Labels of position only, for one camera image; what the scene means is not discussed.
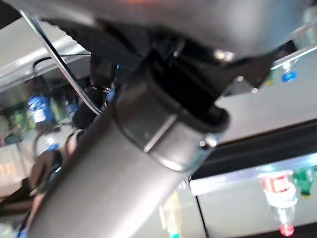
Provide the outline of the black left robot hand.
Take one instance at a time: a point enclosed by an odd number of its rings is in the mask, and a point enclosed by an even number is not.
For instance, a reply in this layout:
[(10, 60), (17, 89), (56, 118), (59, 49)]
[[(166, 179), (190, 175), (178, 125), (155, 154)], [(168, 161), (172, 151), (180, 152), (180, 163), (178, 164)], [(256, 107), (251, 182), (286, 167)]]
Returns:
[(214, 150), (215, 101), (260, 86), (310, 0), (11, 0), (132, 69), (46, 194), (31, 238), (129, 238)]

